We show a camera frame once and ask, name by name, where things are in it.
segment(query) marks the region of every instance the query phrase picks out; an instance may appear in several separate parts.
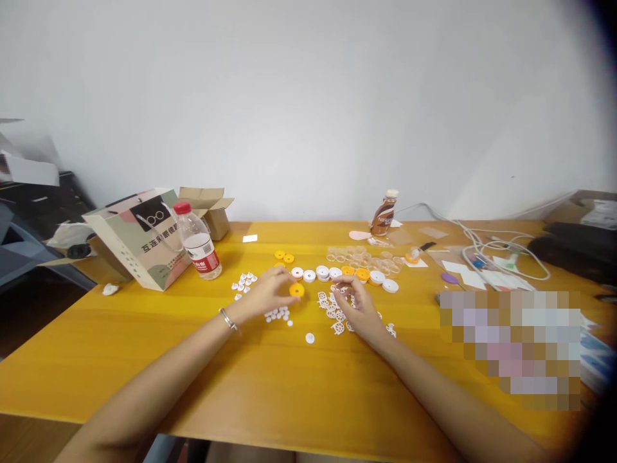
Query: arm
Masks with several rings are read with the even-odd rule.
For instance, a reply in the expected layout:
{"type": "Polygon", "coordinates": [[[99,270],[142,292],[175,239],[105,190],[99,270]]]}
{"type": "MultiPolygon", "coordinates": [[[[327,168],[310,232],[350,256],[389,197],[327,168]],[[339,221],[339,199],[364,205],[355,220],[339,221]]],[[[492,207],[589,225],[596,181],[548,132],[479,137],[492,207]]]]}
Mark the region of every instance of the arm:
{"type": "MultiPolygon", "coordinates": [[[[297,302],[299,298],[277,295],[281,285],[295,281],[284,268],[270,269],[250,293],[226,309],[227,316],[241,325],[253,316],[297,302]]],[[[142,440],[155,431],[232,333],[225,319],[216,315],[116,392],[69,441],[56,462],[133,461],[142,440]]]]}
{"type": "Polygon", "coordinates": [[[493,408],[478,401],[411,352],[385,329],[357,277],[334,280],[340,308],[362,337],[397,373],[463,457],[470,462],[535,462],[543,450],[493,408]],[[343,295],[354,294],[356,308],[343,295]]]}

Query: white wall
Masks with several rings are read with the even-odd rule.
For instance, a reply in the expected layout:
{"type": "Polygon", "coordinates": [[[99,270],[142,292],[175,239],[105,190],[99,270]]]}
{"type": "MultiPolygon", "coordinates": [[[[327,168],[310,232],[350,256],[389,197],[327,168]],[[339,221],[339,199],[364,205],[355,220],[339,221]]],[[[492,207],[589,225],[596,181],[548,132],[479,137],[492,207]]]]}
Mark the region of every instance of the white wall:
{"type": "Polygon", "coordinates": [[[617,190],[607,65],[565,5],[0,0],[0,116],[98,204],[225,186],[232,219],[361,219],[398,188],[492,218],[617,190]]]}

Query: red bottle cap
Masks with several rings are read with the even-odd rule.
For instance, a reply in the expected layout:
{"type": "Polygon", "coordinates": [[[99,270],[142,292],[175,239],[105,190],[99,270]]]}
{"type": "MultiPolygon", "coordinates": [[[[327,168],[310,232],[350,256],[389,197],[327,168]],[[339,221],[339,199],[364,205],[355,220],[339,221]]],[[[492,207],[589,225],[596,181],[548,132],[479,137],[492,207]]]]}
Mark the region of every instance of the red bottle cap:
{"type": "Polygon", "coordinates": [[[174,204],[176,214],[182,215],[191,212],[191,205],[186,201],[174,204]]]}

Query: yellow table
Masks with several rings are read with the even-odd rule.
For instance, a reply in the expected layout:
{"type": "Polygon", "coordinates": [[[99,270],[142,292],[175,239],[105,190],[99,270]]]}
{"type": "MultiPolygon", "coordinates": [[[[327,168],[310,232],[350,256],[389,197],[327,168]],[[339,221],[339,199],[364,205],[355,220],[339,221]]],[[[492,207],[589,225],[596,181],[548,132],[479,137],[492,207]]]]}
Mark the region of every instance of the yellow table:
{"type": "MultiPolygon", "coordinates": [[[[417,230],[427,225],[450,233],[440,245],[467,243],[459,229],[445,222],[408,222],[404,228],[415,244],[423,244],[431,238],[417,230]]],[[[479,228],[498,226],[541,229],[538,222],[512,221],[479,228]]],[[[223,273],[214,281],[202,281],[189,268],[164,293],[135,282],[111,297],[102,296],[101,287],[93,289],[0,363],[0,412],[85,422],[142,368],[232,302],[236,292],[231,284],[241,273],[265,271],[277,262],[278,249],[296,256],[292,266],[331,266],[326,249],[363,244],[349,239],[348,232],[365,228],[363,222],[233,223],[217,243],[223,273]],[[243,244],[242,237],[251,234],[259,240],[243,244]]],[[[381,250],[369,251],[378,255],[381,250]]],[[[567,441],[579,413],[523,410],[465,361],[461,349],[443,341],[434,300],[445,289],[442,270],[431,259],[425,261],[427,268],[403,269],[394,295],[367,286],[383,321],[394,323],[398,339],[534,439],[550,448],[567,441]]],[[[554,277],[535,284],[538,289],[581,290],[585,301],[598,292],[593,283],[550,269],[554,277]]],[[[390,368],[355,334],[334,334],[333,321],[316,302],[317,292],[329,292],[330,283],[305,287],[302,303],[291,308],[293,327],[281,320],[266,324],[263,318],[247,323],[242,336],[234,335],[184,394],[160,431],[375,460],[451,461],[453,447],[390,368]],[[315,335],[313,345],[305,341],[308,332],[315,335]]],[[[601,321],[610,309],[597,303],[592,310],[590,318],[601,321]]]]}

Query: silver bracelet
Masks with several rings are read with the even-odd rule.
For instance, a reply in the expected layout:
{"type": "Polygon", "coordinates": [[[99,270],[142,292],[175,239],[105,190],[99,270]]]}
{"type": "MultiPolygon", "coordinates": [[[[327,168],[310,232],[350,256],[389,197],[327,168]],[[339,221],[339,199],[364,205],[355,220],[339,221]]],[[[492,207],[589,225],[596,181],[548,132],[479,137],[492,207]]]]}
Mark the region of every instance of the silver bracelet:
{"type": "Polygon", "coordinates": [[[225,319],[225,321],[227,322],[227,324],[229,325],[229,328],[234,329],[238,332],[240,332],[240,330],[238,329],[238,326],[231,321],[231,319],[227,316],[227,314],[225,313],[225,309],[223,309],[222,307],[219,309],[219,313],[221,315],[223,315],[223,318],[225,319]]]}

